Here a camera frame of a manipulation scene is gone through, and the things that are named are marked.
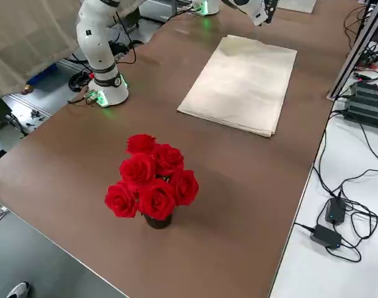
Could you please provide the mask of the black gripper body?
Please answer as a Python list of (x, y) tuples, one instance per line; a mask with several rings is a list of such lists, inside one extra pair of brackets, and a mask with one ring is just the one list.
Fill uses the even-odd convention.
[(264, 9), (268, 17), (265, 23), (269, 24), (272, 21), (276, 8), (277, 0), (264, 0)]

